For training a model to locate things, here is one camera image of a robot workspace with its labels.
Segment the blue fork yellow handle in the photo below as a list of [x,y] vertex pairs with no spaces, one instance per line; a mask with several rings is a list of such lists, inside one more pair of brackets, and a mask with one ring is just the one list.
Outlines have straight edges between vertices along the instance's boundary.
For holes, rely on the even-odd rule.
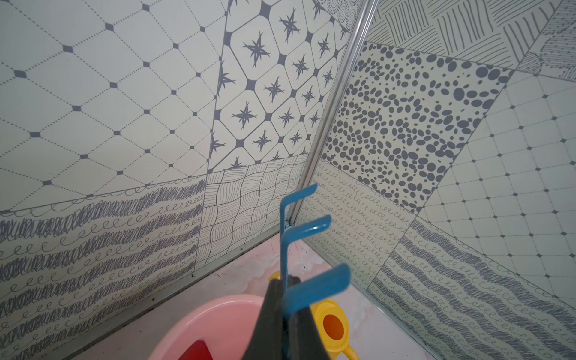
[[290,206],[310,197],[317,191],[317,185],[312,184],[295,193],[285,196],[280,201],[280,269],[288,271],[289,275],[307,281],[332,268],[320,259],[310,245],[305,244],[312,236],[323,235],[332,224],[332,217],[322,215],[315,220],[306,220],[297,225],[287,220],[287,210]]

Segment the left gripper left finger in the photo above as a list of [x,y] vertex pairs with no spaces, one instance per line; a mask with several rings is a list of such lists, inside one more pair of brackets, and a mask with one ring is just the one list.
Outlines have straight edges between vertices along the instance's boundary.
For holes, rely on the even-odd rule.
[[284,317],[281,310],[284,286],[270,280],[243,360],[285,359]]

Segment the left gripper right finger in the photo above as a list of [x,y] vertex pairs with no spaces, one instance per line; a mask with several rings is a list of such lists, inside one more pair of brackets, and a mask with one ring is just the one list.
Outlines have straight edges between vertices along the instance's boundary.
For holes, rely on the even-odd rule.
[[330,359],[311,310],[331,295],[329,276],[317,276],[304,283],[287,277],[287,358]]

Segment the red shovel wooden handle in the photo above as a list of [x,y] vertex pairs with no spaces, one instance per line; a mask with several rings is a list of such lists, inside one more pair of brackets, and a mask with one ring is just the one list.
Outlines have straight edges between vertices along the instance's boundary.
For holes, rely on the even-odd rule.
[[204,340],[196,340],[178,360],[213,360],[212,354]]

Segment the yellow watering can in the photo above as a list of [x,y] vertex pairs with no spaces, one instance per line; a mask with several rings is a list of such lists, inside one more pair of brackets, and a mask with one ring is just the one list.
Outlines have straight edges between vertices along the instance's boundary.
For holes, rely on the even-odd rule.
[[[284,349],[285,359],[287,358],[287,277],[292,276],[288,274],[285,269],[280,269],[273,273],[269,280],[280,280],[284,287],[283,299],[281,310],[284,320]],[[350,345],[351,329],[347,316],[343,308],[331,296],[337,295],[345,291],[350,285],[350,269],[347,265],[339,265],[331,270],[328,270],[318,276],[329,276],[331,281],[331,295],[327,299],[319,303],[312,304],[310,309],[313,312],[313,317],[316,320],[322,343],[330,357],[336,359],[340,355],[345,356],[347,359],[357,359],[359,356]]]

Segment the pink plastic bucket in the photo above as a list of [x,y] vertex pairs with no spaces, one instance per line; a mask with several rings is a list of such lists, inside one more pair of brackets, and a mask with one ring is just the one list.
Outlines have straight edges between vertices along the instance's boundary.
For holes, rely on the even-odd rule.
[[195,341],[205,341],[213,359],[242,359],[248,348],[264,298],[227,295],[196,308],[175,324],[149,356],[179,359]]

